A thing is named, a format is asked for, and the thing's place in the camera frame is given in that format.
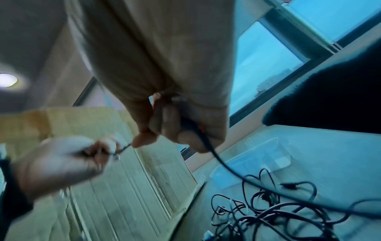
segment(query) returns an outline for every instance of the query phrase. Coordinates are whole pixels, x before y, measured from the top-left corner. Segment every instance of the blue sky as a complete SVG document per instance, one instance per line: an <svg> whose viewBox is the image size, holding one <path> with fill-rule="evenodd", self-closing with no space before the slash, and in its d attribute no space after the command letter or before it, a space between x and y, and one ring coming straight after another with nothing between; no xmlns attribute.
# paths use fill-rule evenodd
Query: blue sky
<svg viewBox="0 0 381 241"><path fill-rule="evenodd" d="M327 40L339 40L381 10L381 0L293 0L288 9ZM239 15L246 21L247 13ZM235 81L230 114L245 106L257 94L258 84L302 62L259 22L238 40Z"/></svg>

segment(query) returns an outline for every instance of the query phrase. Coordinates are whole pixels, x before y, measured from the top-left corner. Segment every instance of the plastic container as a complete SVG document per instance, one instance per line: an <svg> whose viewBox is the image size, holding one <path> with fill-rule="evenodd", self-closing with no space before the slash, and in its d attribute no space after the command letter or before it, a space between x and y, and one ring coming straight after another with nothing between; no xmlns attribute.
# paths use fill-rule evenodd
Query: plastic container
<svg viewBox="0 0 381 241"><path fill-rule="evenodd" d="M275 172L291 164L291 155L279 142L279 138L272 138L265 143L250 148L248 151L230 159L226 164L241 175L258 176L262 168ZM221 189L231 187L242 180L234 176L223 166L218 166L211 174Z"/></svg>

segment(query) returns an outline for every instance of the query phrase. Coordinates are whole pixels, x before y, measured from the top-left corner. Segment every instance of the dark sleeve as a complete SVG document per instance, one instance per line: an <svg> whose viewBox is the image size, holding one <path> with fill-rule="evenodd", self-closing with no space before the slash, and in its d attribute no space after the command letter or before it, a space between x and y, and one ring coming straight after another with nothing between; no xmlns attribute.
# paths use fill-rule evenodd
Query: dark sleeve
<svg viewBox="0 0 381 241"><path fill-rule="evenodd" d="M281 98L264 125L381 133L381 41L356 57L323 69Z"/></svg>
<svg viewBox="0 0 381 241"><path fill-rule="evenodd" d="M16 183L9 160L0 160L0 168L5 179L5 190L0 198L0 241L7 235L11 223L30 212L33 203L21 192Z"/></svg>

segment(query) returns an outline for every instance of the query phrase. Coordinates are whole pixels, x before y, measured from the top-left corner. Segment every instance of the dark furry object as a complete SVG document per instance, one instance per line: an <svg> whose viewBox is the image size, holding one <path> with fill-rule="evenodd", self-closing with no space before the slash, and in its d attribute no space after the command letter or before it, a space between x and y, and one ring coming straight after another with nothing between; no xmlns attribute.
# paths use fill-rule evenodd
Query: dark furry object
<svg viewBox="0 0 381 241"><path fill-rule="evenodd" d="M265 125L381 133L381 40L311 75L264 116Z"/></svg>

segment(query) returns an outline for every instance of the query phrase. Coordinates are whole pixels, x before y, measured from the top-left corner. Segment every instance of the ceiling light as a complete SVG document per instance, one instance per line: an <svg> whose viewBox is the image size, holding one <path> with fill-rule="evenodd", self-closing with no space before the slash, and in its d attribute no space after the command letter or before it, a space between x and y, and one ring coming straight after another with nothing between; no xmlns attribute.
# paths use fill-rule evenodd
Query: ceiling light
<svg viewBox="0 0 381 241"><path fill-rule="evenodd" d="M16 84L17 78L14 75L8 73L0 73L0 88L11 87Z"/></svg>

